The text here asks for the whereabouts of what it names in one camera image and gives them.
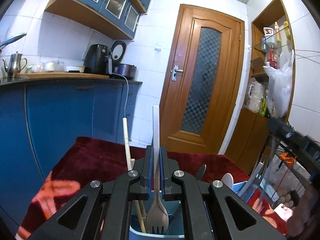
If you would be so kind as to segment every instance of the white bowl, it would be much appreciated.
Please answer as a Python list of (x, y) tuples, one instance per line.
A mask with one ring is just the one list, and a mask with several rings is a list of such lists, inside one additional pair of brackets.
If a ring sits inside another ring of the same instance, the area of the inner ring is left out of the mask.
[(80, 71), (80, 73), (84, 72), (84, 66), (64, 66), (64, 72), (69, 71)]

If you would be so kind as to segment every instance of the yellow bottle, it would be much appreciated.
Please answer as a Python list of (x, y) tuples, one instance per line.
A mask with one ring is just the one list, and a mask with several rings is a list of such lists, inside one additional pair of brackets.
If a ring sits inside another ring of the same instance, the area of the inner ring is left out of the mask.
[(275, 22), (275, 33), (276, 33), (276, 41), (281, 43), (280, 28), (277, 22)]
[(285, 21), (283, 23), (284, 25), (284, 32), (285, 32), (285, 35), (287, 36), (287, 39), (289, 41), (291, 41), (291, 32), (290, 32), (290, 29), (289, 29), (289, 23), (287, 21)]

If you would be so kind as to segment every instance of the white spatula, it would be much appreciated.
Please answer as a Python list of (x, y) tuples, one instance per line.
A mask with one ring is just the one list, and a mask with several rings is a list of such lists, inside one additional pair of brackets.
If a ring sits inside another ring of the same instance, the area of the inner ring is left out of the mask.
[(159, 106), (153, 106), (153, 181), (154, 200), (147, 215), (147, 230), (150, 234), (163, 235), (168, 230), (169, 218), (160, 199), (160, 118)]

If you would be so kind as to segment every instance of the kettle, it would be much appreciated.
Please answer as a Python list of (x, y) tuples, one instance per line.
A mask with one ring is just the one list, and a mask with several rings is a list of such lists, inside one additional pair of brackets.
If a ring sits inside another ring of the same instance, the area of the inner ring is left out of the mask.
[[(21, 60), (25, 60), (26, 64), (21, 68)], [(27, 59), (22, 58), (22, 54), (16, 52), (10, 56), (10, 63), (7, 65), (5, 59), (2, 59), (4, 62), (4, 70), (8, 73), (8, 78), (14, 77), (16, 74), (19, 74), (22, 69), (24, 69), (28, 63)]]

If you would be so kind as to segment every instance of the bottle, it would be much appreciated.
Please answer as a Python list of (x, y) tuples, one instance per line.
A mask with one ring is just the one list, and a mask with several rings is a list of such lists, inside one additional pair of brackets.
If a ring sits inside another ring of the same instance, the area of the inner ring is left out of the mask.
[(268, 93), (269, 93), (269, 90), (266, 89), (266, 92), (264, 93), (263, 99), (261, 99), (261, 101), (260, 101), (259, 114), (261, 116), (265, 116), (265, 114), (266, 114)]
[(261, 51), (264, 53), (268, 52), (268, 45), (267, 45), (265, 36), (261, 37)]
[(289, 29), (289, 23), (287, 21), (285, 21), (283, 23), (284, 25), (284, 32), (285, 32), (285, 35), (287, 36), (287, 39), (289, 41), (291, 41), (291, 32), (290, 32), (290, 29)]
[(278, 56), (277, 56), (277, 53), (275, 52), (274, 46), (271, 46), (271, 49), (269, 50), (267, 62), (269, 62), (270, 67), (278, 69)]
[(275, 33), (276, 33), (276, 41), (281, 44), (280, 28), (277, 22), (275, 22)]

